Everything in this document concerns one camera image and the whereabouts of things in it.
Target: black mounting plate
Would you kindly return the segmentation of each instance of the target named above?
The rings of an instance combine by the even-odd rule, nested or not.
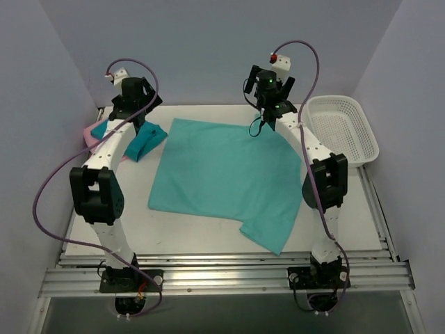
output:
[[[163,282],[164,270],[160,269],[141,269],[151,278],[160,276]],[[119,294],[125,292],[138,292],[141,283],[137,283],[134,280],[128,278],[116,278],[110,281],[106,271],[102,273],[102,279],[100,281],[99,292],[103,294]],[[158,292],[158,289],[150,282],[143,290],[144,292]]]
[[[342,272],[346,272],[346,267],[341,267]],[[328,284],[319,285],[313,278],[311,274],[311,267],[289,267],[287,269],[287,277],[289,281],[289,288],[294,289],[294,283],[291,279],[291,275],[296,274],[298,276],[298,280],[295,282],[295,290],[311,290],[311,289],[343,289],[344,285],[346,287],[350,287],[350,280],[348,282],[344,282],[340,279],[340,276],[332,279],[332,281]]]

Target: white table surface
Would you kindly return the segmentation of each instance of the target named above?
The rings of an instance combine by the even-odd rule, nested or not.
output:
[[[105,115],[111,111],[106,108]],[[250,106],[160,106],[147,116],[169,132],[174,118],[249,125],[256,111]],[[138,163],[126,160],[117,177],[125,196],[122,224],[130,247],[140,255],[191,255],[265,253],[265,248],[244,237],[241,222],[221,218],[158,212],[148,208],[150,189],[165,141]],[[310,251],[312,210],[303,201],[284,252]],[[74,214],[70,238],[92,243],[99,240],[82,217]],[[350,170],[348,194],[339,217],[339,241],[346,251],[380,250],[381,245],[357,170]],[[103,252],[68,244],[65,255],[101,255]]]

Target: red light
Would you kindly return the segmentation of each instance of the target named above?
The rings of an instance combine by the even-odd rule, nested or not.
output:
[[[269,62],[271,64],[274,64],[277,61],[277,58],[278,58],[277,54],[271,54]]]

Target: pink cloth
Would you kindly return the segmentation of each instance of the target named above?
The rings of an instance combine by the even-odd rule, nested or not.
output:
[[[93,130],[97,125],[101,124],[102,122],[105,122],[105,120],[100,120],[99,122],[96,122],[94,124],[91,124],[89,127],[86,127],[83,129],[83,139],[85,140],[85,143],[87,146],[94,145],[99,140],[97,140],[95,137],[91,136],[91,130]],[[93,148],[90,150],[91,153],[94,153],[96,148]],[[127,156],[123,156],[121,161],[127,160]]]

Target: metal frame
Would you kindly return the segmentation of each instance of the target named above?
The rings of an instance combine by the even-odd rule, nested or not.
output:
[[[417,307],[414,281],[408,262],[399,262],[383,216],[377,194],[366,173],[358,168],[362,186],[375,221],[382,250],[351,251],[348,292],[399,291],[405,305],[413,333],[423,334],[425,328]],[[42,283],[29,333],[40,333],[51,298],[103,296],[99,294],[97,265],[104,256],[65,256],[65,245],[58,265],[49,269]],[[163,269],[163,294],[220,295],[220,294],[290,294],[287,267],[307,265],[309,252],[215,254],[215,255],[143,255],[138,254],[141,267]]]

